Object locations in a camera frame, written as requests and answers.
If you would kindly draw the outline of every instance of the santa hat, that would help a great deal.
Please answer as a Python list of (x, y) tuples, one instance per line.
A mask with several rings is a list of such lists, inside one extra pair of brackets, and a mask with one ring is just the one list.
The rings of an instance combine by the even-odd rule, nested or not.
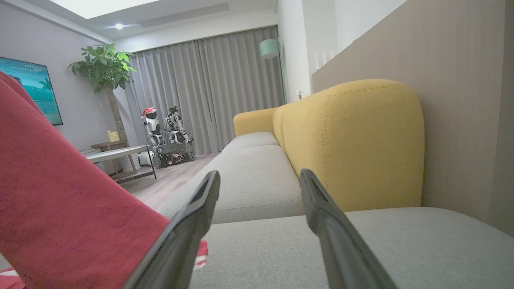
[(151, 114), (151, 113), (154, 113), (154, 112), (157, 112), (155, 107), (148, 107), (147, 109), (144, 109), (143, 115), (141, 115), (141, 118), (143, 118), (146, 114)]

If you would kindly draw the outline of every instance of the gray curtain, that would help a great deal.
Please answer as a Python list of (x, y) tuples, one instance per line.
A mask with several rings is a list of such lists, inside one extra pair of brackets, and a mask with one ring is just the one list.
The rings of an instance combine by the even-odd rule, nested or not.
[(141, 112), (178, 105), (197, 154), (218, 152), (234, 137), (234, 115), (284, 104), (279, 58), (263, 60), (262, 40), (277, 39), (276, 26), (174, 44), (135, 53), (138, 71), (126, 89), (136, 134), (146, 135)]

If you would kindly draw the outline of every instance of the sofa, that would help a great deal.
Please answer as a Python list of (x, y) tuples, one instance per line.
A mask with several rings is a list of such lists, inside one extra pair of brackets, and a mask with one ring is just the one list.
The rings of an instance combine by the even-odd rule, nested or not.
[(236, 138), (160, 209), (171, 218), (207, 172), (222, 182), (213, 223), (302, 215), (298, 176), (317, 175), (343, 211), (421, 204), (425, 131), (416, 94), (391, 80), (334, 86), (234, 117)]
[(514, 238), (420, 207), (424, 125), (416, 94), (390, 80), (341, 84), (238, 114), (236, 138), (166, 201), (169, 218), (208, 171), (221, 176), (207, 266), (190, 288), (328, 288), (298, 175), (314, 171), (399, 288), (512, 288)]

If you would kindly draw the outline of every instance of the wall-mounted tv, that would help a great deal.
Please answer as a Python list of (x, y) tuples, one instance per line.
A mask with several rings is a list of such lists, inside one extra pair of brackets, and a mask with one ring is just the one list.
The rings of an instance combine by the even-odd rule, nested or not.
[(45, 65), (0, 57), (0, 71), (18, 80), (53, 125), (61, 125), (61, 113)]

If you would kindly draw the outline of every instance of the humanoid robot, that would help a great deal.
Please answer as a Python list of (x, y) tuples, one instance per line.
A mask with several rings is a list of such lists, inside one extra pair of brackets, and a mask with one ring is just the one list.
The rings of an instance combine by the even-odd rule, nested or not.
[(144, 118), (146, 135), (152, 144), (154, 152), (152, 163), (155, 168), (176, 165), (196, 158), (196, 152), (191, 144), (193, 138), (185, 132), (181, 116), (175, 114), (177, 111), (176, 106), (170, 108), (163, 130), (157, 120), (157, 110), (154, 107), (145, 109), (141, 116)]
[(164, 144), (164, 136), (162, 135), (159, 120), (157, 119), (157, 110), (155, 107), (148, 107), (143, 111), (141, 118), (144, 120), (144, 129), (146, 135), (154, 147)]
[(190, 143), (194, 139), (188, 136), (182, 124), (182, 117), (177, 115), (176, 112), (178, 112), (177, 106), (170, 107), (168, 117), (165, 119), (167, 124), (166, 131), (170, 133), (170, 143), (183, 143), (184, 141)]

